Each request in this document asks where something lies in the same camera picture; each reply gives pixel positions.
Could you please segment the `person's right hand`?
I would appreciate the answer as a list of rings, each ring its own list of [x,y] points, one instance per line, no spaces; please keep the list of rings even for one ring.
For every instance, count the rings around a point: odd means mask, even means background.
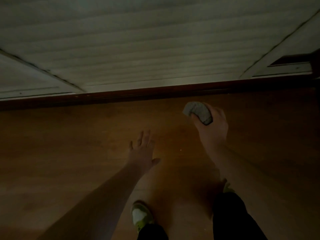
[[[198,130],[200,141],[207,154],[214,154],[218,149],[226,146],[228,123],[224,111],[204,103],[210,110],[213,122],[206,125],[206,129]]]

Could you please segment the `black right trouser leg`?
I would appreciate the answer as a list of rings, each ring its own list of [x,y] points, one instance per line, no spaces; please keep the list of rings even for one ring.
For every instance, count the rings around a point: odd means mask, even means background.
[[[268,240],[236,193],[217,194],[212,211],[214,240]]]

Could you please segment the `person's right forearm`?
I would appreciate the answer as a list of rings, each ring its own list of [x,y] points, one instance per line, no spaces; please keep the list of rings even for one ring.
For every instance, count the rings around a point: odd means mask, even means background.
[[[206,152],[269,240],[320,240],[320,193],[313,183],[273,178],[225,145]]]

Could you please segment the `white and yellow shoe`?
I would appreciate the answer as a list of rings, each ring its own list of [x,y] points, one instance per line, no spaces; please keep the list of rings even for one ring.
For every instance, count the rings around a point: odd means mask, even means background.
[[[235,193],[235,190],[231,188],[231,184],[227,181],[227,179],[223,180],[222,193]]]
[[[154,224],[154,216],[147,206],[147,204],[142,200],[137,200],[132,204],[131,216],[134,227],[139,233],[146,225]]]

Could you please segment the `white and yellow left shoe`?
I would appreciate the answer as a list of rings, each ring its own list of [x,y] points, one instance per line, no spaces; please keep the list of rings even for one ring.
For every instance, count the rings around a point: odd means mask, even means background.
[[[147,204],[142,200],[137,200],[132,204],[131,216],[134,227],[139,233],[146,225],[154,224],[154,216],[147,206]]]

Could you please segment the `person's left forearm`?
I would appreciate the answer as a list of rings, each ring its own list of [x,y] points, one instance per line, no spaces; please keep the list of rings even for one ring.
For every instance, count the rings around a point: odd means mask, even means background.
[[[127,163],[37,240],[110,240],[136,184],[151,167],[152,163]]]

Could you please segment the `dark wooden threshold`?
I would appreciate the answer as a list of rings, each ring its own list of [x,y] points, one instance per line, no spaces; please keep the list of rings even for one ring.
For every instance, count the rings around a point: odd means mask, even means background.
[[[169,87],[140,88],[123,91],[28,97],[25,99],[4,100],[0,101],[0,112],[230,93],[264,92],[295,88],[315,88],[318,86],[320,86],[320,75],[293,75]]]

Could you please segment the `white louvered door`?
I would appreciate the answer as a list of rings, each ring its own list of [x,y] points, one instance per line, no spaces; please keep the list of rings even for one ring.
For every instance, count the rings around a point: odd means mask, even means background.
[[[0,0],[0,49],[119,91],[249,79],[319,24],[320,0]]]

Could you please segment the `black trouser leg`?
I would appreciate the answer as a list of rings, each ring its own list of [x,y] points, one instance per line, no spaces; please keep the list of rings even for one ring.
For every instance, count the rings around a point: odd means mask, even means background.
[[[169,240],[169,238],[162,226],[146,224],[139,231],[137,240]]]
[[[212,211],[214,240],[268,240],[236,193],[217,194]]]

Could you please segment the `grey sponge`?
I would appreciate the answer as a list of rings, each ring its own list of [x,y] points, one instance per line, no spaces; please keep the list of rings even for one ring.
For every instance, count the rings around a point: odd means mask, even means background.
[[[213,122],[213,117],[210,113],[210,110],[205,104],[198,101],[186,103],[182,113],[188,117],[190,117],[192,114],[196,115],[204,125],[209,125]]]

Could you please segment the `black left trouser leg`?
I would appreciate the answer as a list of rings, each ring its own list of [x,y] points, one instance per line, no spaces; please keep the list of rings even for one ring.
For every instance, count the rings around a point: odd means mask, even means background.
[[[169,240],[169,238],[162,226],[146,224],[139,231],[137,240]]]

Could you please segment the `person's left hand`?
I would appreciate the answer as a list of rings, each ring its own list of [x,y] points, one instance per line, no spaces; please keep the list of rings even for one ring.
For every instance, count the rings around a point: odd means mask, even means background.
[[[127,165],[135,169],[141,176],[153,167],[151,161],[154,159],[153,153],[155,148],[155,141],[151,136],[148,147],[144,147],[144,133],[146,131],[141,131],[138,135],[136,145],[133,145],[133,150],[129,151],[127,162]]]

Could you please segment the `white and yellow right shoe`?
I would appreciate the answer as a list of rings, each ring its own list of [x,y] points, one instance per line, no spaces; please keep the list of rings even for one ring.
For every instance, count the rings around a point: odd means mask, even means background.
[[[231,184],[227,181],[227,179],[223,180],[222,193],[235,193],[235,190],[231,188]]]

